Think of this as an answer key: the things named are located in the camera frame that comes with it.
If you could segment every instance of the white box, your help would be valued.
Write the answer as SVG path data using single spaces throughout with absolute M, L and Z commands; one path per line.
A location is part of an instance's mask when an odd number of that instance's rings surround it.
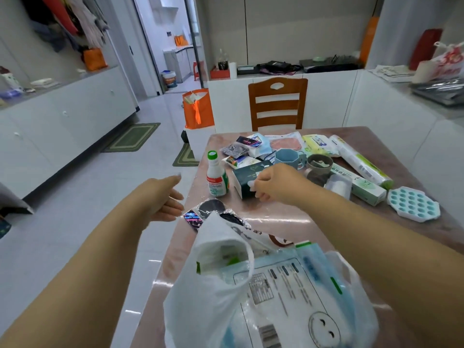
M 212 134 L 216 134 L 216 128 L 214 126 L 197 129 L 185 128 L 185 131 L 187 133 L 190 148 L 194 153 L 195 160 L 200 161 L 206 150 L 209 137 Z

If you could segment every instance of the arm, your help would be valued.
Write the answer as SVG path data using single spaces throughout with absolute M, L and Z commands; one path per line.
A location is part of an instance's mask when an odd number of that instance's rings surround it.
M 173 221 L 180 176 L 148 180 L 93 230 L 66 266 L 0 338 L 0 348 L 109 347 L 142 231 Z
M 464 257 L 319 187 L 285 164 L 254 189 L 306 212 L 376 292 L 434 347 L 462 347 Z

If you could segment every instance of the chair backrest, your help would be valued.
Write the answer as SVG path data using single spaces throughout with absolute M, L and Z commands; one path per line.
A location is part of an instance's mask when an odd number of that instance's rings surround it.
M 275 83 L 281 83 L 283 86 L 274 89 L 271 86 Z M 307 88 L 308 80 L 305 78 L 291 79 L 274 77 L 267 81 L 249 84 L 248 95 L 250 96 L 253 132 L 256 132 L 259 127 L 275 126 L 278 124 L 295 124 L 296 129 L 301 129 L 303 125 L 303 115 L 305 113 Z M 299 94 L 299 98 L 298 100 L 278 100 L 256 103 L 257 97 L 281 94 Z M 281 110 L 297 110 L 297 114 L 258 118 L 259 112 Z

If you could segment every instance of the person's left hand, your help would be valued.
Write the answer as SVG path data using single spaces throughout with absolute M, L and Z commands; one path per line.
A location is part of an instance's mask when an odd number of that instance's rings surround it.
M 127 196 L 127 202 L 135 205 L 149 221 L 175 221 L 182 215 L 184 207 L 178 200 L 184 197 L 174 187 L 181 181 L 181 176 L 169 176 L 162 180 L 150 178 Z

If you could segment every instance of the bottle label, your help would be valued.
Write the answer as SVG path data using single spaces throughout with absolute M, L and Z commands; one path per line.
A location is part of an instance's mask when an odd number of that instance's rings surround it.
M 208 181 L 209 192 L 215 197 L 225 195 L 229 190 L 229 178 L 225 171 L 221 177 L 212 178 L 206 176 L 206 180 Z

